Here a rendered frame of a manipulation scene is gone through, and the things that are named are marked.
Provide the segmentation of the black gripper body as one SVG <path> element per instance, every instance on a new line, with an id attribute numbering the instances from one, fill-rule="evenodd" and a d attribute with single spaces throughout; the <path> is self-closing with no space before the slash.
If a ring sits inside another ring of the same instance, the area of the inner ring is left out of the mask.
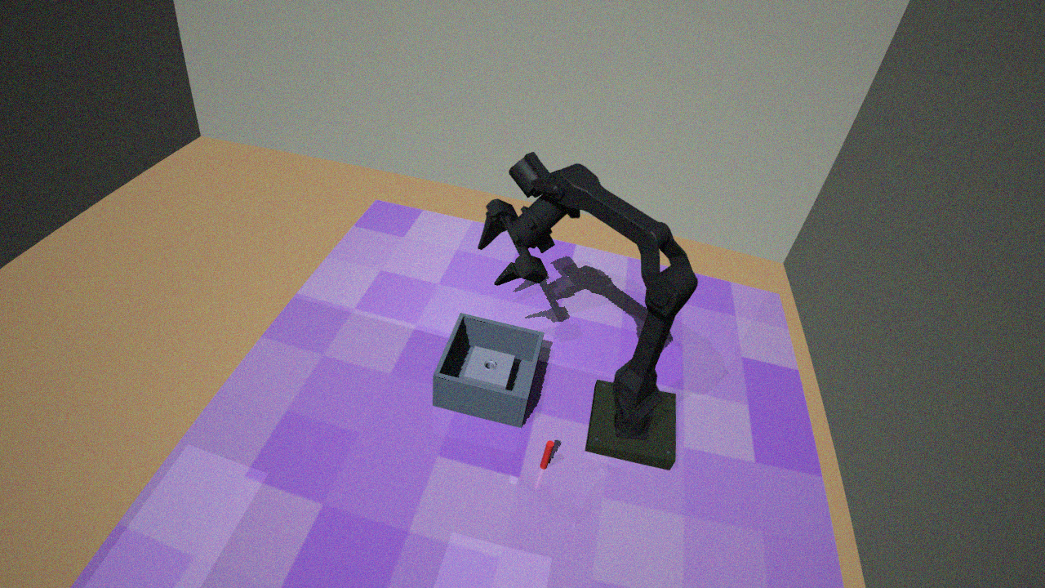
<path id="1" fill-rule="evenodd" d="M 488 203 L 486 209 L 494 222 L 506 226 L 514 246 L 518 249 L 519 257 L 516 258 L 514 265 L 520 278 L 529 280 L 529 282 L 544 282 L 545 273 L 548 273 L 544 263 L 540 258 L 531 256 L 527 249 L 536 248 L 537 239 L 544 237 L 544 234 L 550 235 L 553 232 L 552 227 L 539 220 L 539 217 L 532 210 L 532 205 L 522 206 L 520 209 L 522 215 L 520 216 L 511 204 L 500 198 Z"/>

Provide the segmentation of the dark red peg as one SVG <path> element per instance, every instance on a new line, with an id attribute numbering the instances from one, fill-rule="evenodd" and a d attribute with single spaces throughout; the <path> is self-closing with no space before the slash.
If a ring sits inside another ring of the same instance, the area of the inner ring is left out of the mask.
<path id="1" fill-rule="evenodd" d="M 553 442 L 545 442 L 544 456 L 541 458 L 541 462 L 539 464 L 539 468 L 541 468 L 542 470 L 545 469 L 545 466 L 549 464 L 549 458 L 551 457 L 551 452 L 553 450 L 553 447 L 554 447 Z"/>

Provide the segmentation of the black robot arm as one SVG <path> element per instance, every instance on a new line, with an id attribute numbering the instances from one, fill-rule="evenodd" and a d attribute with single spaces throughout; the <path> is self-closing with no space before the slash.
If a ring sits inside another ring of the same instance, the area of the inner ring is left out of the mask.
<path id="1" fill-rule="evenodd" d="M 698 286 L 684 250 L 666 224 L 656 222 L 636 207 L 617 198 L 585 165 L 574 164 L 549 172 L 537 155 L 529 152 L 512 165 L 509 174 L 525 196 L 540 196 L 532 204 L 532 210 L 541 222 L 553 227 L 565 215 L 578 219 L 580 211 L 585 211 L 637 244 L 648 317 L 634 356 L 616 371 L 612 394 L 616 437 L 646 442 L 653 408 L 663 402 L 656 386 L 658 358 L 675 315 L 682 311 Z M 658 249 L 669 258 L 671 265 L 667 271 L 660 272 Z"/>

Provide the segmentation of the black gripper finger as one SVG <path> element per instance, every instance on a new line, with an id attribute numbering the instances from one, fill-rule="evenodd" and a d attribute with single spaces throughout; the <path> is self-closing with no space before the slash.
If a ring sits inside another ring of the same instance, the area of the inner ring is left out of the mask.
<path id="1" fill-rule="evenodd" d="M 512 282 L 512 280 L 520 278 L 518 271 L 516 271 L 514 264 L 515 263 L 510 263 L 510 265 L 507 265 L 506 271 L 500 273 L 500 278 L 497 278 L 496 281 L 494 282 L 496 286 L 500 286 L 500 284 L 503 283 Z"/>
<path id="2" fill-rule="evenodd" d="M 491 243 L 492 239 L 500 237 L 500 232 L 506 231 L 506 226 L 500 222 L 494 222 L 492 217 L 486 212 L 486 220 L 484 224 L 484 230 L 480 238 L 480 244 L 478 249 L 482 250 Z"/>

